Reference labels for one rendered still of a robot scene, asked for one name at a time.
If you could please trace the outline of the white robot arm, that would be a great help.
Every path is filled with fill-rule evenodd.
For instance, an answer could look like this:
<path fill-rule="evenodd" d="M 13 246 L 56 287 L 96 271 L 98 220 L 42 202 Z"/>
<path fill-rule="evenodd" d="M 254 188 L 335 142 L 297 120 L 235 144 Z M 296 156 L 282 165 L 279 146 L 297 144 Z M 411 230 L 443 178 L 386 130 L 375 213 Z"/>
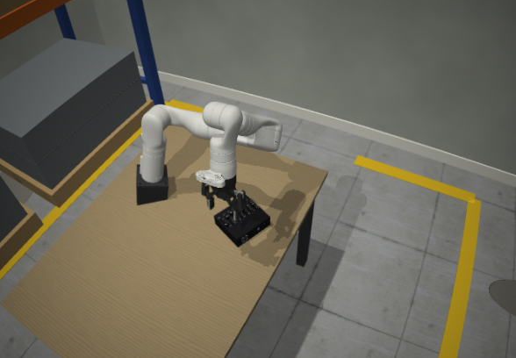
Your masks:
<path fill-rule="evenodd" d="M 207 104 L 203 112 L 157 104 L 141 120 L 140 174 L 149 183 L 163 178 L 167 145 L 163 130 L 169 125 L 184 127 L 200 139 L 211 140 L 210 170 L 196 172 L 196 178 L 217 188 L 223 188 L 225 180 L 236 175 L 236 145 L 275 152 L 283 130 L 282 123 L 274 118 L 252 115 L 221 102 Z M 246 137 L 252 134 L 252 139 Z"/>

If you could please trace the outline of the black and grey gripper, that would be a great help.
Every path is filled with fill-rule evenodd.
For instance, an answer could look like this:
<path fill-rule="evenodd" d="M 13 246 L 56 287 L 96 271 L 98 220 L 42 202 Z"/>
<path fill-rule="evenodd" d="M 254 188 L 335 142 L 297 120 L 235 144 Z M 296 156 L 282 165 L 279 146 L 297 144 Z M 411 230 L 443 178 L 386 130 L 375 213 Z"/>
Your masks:
<path fill-rule="evenodd" d="M 236 221 L 240 217 L 240 212 L 247 208 L 246 192 L 244 190 L 236 190 L 236 175 L 231 179 L 225 180 L 225 183 L 226 185 L 223 188 L 214 188 L 211 186 L 212 192 L 209 192 L 210 185 L 202 183 L 201 194 L 202 196 L 206 196 L 209 210 L 214 208 L 214 195 L 216 195 L 217 198 L 221 198 L 224 201 L 227 201 L 228 204 L 233 207 L 233 220 Z M 231 201 L 232 197 L 233 201 Z M 236 203 L 237 206 L 234 203 Z"/>

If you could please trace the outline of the black lighting desk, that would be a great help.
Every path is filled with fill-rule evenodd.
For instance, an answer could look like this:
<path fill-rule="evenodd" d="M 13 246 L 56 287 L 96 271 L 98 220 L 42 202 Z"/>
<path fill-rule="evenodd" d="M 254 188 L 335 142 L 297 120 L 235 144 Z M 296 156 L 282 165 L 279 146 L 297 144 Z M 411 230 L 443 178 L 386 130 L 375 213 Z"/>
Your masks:
<path fill-rule="evenodd" d="M 215 224 L 237 246 L 241 246 L 270 225 L 270 216 L 246 195 L 247 208 L 233 220 L 231 205 L 214 215 Z"/>

